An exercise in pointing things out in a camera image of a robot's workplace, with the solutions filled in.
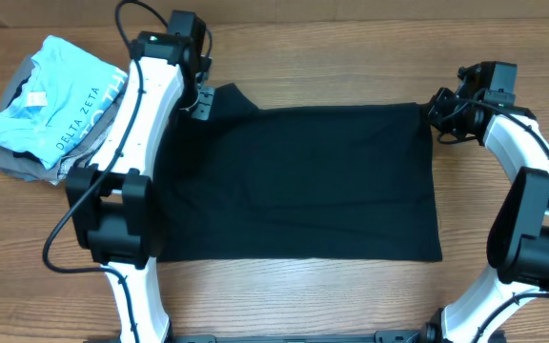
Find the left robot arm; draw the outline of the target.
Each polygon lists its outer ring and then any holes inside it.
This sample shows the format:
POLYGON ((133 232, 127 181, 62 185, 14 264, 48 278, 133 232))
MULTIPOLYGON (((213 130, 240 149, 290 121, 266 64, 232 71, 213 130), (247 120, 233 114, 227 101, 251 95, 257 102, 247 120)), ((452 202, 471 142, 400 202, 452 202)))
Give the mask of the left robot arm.
POLYGON ((105 142, 67 177, 76 238, 110 282, 120 342, 173 339, 157 278, 165 233, 153 174, 167 126, 205 97, 209 35, 202 19, 182 10, 173 11, 166 32, 140 32, 130 43, 127 88, 105 142))

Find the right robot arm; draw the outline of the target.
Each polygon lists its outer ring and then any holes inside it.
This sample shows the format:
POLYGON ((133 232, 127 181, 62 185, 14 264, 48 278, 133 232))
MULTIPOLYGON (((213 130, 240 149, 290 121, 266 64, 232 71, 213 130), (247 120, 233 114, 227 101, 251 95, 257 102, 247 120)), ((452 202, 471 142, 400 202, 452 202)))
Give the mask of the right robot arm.
POLYGON ((500 326, 534 299, 549 299, 549 144, 535 115, 515 104, 518 67, 485 61, 457 72, 423 112, 437 141, 472 140, 511 181, 487 240, 488 264, 454 303, 438 310, 415 342, 502 342, 500 326))

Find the black t-shirt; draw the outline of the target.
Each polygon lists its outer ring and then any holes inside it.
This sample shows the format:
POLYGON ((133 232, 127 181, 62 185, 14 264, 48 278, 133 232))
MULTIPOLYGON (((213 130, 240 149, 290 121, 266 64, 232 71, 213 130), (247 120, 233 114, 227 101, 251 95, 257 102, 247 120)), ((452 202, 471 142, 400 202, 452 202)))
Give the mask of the black t-shirt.
POLYGON ((438 262, 433 142, 416 103, 262 110, 233 84, 165 131, 165 262, 438 262))

